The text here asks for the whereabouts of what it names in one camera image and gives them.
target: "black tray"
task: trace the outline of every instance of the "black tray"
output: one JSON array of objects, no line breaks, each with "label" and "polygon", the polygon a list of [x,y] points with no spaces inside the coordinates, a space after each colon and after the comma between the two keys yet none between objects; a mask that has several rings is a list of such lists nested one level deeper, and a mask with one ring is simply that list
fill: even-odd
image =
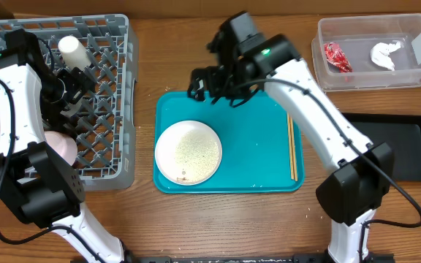
[{"label": "black tray", "polygon": [[392,178],[421,181],[421,116],[344,113],[373,144],[387,142],[394,150]]}]

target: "wooden table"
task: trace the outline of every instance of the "wooden table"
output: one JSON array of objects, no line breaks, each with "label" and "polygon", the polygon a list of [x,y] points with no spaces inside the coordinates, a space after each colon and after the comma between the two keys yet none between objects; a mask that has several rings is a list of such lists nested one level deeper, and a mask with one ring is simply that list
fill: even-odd
[{"label": "wooden table", "polygon": [[[282,33],[311,66],[311,40],[321,15],[254,18],[266,37]],[[325,171],[303,141],[306,181],[293,194],[169,195],[152,180],[155,109],[159,97],[188,87],[191,70],[214,65],[205,44],[224,18],[132,20],[140,40],[139,83],[134,92],[137,127],[135,181],[126,190],[87,194],[87,204],[113,235],[138,256],[288,256],[323,251],[330,240],[330,219],[319,206],[315,188]],[[332,93],[341,111],[421,115],[421,88]],[[421,183],[401,183],[421,204]],[[395,190],[383,199],[377,218],[413,222],[417,213]],[[13,239],[38,231],[23,225],[5,206],[0,227]],[[397,262],[421,262],[421,228],[374,225],[369,248],[394,253]],[[57,235],[25,245],[0,241],[0,262],[68,262],[79,256]]]}]

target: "white plate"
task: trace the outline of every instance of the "white plate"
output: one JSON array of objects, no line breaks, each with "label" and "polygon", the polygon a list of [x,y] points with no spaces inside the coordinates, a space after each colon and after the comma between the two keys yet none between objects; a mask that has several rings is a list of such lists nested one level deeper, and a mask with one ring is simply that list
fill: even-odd
[{"label": "white plate", "polygon": [[174,183],[193,186],[209,179],[219,168],[222,144],[211,127],[181,121],[168,127],[155,146],[160,172]]}]

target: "transparent container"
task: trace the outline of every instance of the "transparent container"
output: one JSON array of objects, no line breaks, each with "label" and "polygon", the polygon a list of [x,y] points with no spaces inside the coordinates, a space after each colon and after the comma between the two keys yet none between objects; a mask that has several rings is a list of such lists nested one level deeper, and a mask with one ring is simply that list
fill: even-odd
[{"label": "transparent container", "polygon": [[[395,71],[371,61],[374,45],[401,42],[390,54]],[[353,71],[341,73],[327,62],[324,44],[338,43]],[[421,14],[323,18],[311,43],[319,85],[325,91],[412,88],[421,86]]]}]

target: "teal tray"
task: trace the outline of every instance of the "teal tray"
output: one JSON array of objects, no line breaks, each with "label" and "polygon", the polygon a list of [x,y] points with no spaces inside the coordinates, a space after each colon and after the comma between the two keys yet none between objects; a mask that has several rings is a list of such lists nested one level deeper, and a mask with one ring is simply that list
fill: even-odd
[{"label": "teal tray", "polygon": [[231,108],[229,101],[196,102],[186,92],[163,95],[157,103],[155,143],[162,132],[179,121],[209,125],[222,143],[222,160],[216,173],[195,186],[166,179],[153,162],[153,181],[168,194],[292,192],[305,180],[300,130],[294,124],[298,181],[291,179],[287,113],[264,93]]}]

